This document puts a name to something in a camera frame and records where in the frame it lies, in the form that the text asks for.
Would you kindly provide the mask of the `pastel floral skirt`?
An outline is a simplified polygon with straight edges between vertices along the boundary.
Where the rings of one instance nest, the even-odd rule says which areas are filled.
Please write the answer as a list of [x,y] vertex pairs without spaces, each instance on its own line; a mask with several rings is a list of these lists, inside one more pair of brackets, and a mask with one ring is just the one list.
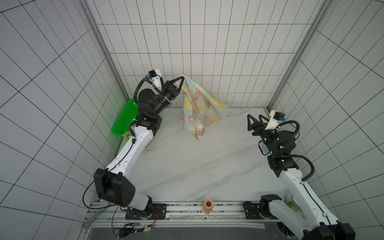
[[206,127],[227,116],[228,107],[188,77],[185,77],[182,90],[183,126],[198,140],[205,134]]

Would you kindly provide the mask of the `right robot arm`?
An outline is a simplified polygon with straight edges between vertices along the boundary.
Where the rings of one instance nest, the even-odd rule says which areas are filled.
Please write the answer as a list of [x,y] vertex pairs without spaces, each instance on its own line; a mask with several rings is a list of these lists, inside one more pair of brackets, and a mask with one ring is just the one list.
[[313,163],[305,156],[294,155],[297,121],[287,121],[282,112],[272,111],[267,118],[247,116],[247,130],[260,137],[259,149],[267,157],[269,167],[285,184],[301,211],[295,212],[276,194],[263,195],[258,212],[264,219],[276,217],[300,240],[354,240],[356,233],[341,222],[320,200],[308,184],[315,173]]

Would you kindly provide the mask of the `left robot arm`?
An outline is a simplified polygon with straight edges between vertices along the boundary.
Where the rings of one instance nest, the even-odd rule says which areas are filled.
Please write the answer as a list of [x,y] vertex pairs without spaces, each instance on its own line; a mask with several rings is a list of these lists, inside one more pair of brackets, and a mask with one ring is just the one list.
[[169,107],[180,94],[185,80],[185,77],[180,76],[164,82],[162,77],[159,77],[159,88],[141,89],[145,82],[155,85],[156,76],[155,73],[148,74],[134,92],[133,100],[138,107],[138,113],[128,125],[131,134],[129,140],[105,169],[97,169],[94,174],[98,198],[120,207],[147,212],[152,210],[152,199],[136,189],[130,182],[130,175],[145,147],[161,126],[161,111]]

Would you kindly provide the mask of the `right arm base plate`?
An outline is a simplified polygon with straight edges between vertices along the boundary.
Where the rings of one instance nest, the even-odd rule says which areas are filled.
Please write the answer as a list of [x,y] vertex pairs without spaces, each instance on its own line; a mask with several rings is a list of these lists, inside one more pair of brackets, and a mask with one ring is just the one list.
[[242,204],[247,220],[269,220],[271,216],[267,216],[261,212],[260,203],[243,202]]

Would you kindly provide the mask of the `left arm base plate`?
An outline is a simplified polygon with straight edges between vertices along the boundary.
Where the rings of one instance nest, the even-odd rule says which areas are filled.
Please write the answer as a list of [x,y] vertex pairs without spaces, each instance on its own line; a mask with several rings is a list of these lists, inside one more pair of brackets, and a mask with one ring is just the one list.
[[129,208],[126,213],[126,220],[164,220],[167,213],[167,204],[152,204],[150,211]]

